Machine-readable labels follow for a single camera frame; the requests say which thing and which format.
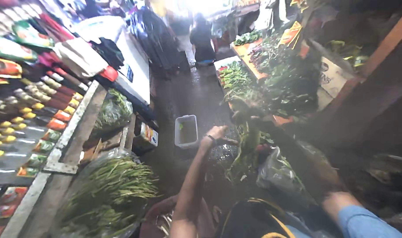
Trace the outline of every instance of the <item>hand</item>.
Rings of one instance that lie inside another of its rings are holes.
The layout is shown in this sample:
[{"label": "hand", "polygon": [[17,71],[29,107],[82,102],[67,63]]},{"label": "hand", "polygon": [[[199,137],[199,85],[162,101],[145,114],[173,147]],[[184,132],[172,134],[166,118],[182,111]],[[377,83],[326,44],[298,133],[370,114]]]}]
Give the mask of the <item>hand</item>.
[{"label": "hand", "polygon": [[215,145],[228,144],[237,146],[239,143],[236,140],[225,138],[225,132],[228,129],[229,129],[228,126],[221,126],[221,127],[214,126],[206,133],[206,136],[201,140],[201,145],[211,147],[214,141],[208,136],[212,136],[216,140]]}]

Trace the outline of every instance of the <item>white plastic container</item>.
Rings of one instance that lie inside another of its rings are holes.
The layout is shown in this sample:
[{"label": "white plastic container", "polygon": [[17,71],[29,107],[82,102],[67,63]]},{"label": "white plastic container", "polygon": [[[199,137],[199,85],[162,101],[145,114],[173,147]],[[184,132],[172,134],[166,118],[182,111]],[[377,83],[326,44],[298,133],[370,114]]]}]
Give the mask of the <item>white plastic container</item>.
[{"label": "white plastic container", "polygon": [[198,146],[198,125],[195,115],[186,115],[176,118],[175,145],[182,149]]}]

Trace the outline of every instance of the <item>bracelet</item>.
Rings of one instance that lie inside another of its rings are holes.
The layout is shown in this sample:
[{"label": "bracelet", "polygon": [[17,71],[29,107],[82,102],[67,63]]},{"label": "bracelet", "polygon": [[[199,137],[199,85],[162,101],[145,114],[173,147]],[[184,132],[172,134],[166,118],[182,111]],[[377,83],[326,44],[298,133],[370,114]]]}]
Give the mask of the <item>bracelet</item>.
[{"label": "bracelet", "polygon": [[213,141],[214,146],[217,145],[217,140],[214,139],[214,137],[212,137],[211,135],[205,135],[205,136],[209,137]]}]

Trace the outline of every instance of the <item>blue sleeve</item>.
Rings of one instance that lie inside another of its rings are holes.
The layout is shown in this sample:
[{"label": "blue sleeve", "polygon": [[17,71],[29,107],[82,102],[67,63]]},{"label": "blue sleeve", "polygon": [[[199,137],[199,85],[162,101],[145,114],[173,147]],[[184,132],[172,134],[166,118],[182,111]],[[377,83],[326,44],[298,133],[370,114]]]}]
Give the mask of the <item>blue sleeve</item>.
[{"label": "blue sleeve", "polygon": [[345,238],[402,238],[402,233],[365,208],[349,206],[337,216]]}]

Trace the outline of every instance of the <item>wooden beam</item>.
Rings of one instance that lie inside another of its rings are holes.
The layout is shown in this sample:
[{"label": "wooden beam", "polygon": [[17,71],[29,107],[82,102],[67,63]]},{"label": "wooden beam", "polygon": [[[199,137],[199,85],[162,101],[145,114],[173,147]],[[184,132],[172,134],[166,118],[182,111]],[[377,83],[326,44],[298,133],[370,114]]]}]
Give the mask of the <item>wooden beam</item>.
[{"label": "wooden beam", "polygon": [[133,131],[135,130],[135,121],[136,121],[136,116],[135,116],[135,114],[132,114],[132,117],[130,119],[130,123],[128,126],[127,138],[124,143],[124,148],[128,149],[128,150],[132,150],[133,138],[135,137],[135,134],[133,133]]},{"label": "wooden beam", "polygon": [[[91,134],[106,94],[107,91],[103,87],[97,88],[76,129],[77,134],[69,142],[70,146],[65,153],[63,163],[78,163],[82,146]],[[42,238],[47,236],[72,178],[72,175],[53,175],[53,179],[47,183],[44,189],[44,195],[40,198],[40,202],[34,207],[35,214],[28,221],[24,231],[22,231],[21,238]]]},{"label": "wooden beam", "polygon": [[402,17],[393,27],[389,34],[384,38],[377,50],[370,56],[361,69],[361,76],[367,78],[383,62],[383,60],[393,51],[402,40]]}]

